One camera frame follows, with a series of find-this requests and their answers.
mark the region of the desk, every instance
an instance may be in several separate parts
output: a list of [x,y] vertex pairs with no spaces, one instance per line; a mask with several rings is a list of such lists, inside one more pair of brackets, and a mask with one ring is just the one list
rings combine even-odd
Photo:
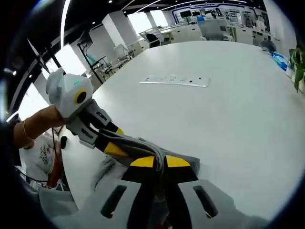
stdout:
[[[152,74],[211,81],[207,88],[139,83]],[[200,158],[199,178],[247,215],[272,218],[304,169],[305,98],[260,47],[204,41],[147,49],[93,98],[127,135]],[[63,164],[81,208],[105,156],[67,136]]]

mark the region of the person's hand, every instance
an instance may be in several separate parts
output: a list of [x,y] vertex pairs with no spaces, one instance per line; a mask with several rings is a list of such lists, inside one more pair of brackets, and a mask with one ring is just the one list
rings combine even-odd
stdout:
[[49,124],[53,127],[59,127],[64,125],[64,120],[59,111],[54,105],[50,105],[40,110],[41,116],[48,120]]

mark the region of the green leaves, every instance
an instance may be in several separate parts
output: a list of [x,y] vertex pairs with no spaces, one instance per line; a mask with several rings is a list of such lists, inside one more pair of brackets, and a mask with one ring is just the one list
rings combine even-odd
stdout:
[[305,74],[305,63],[302,62],[297,65],[296,67],[296,73],[295,73],[295,89],[297,92],[299,92],[299,82],[304,78]]

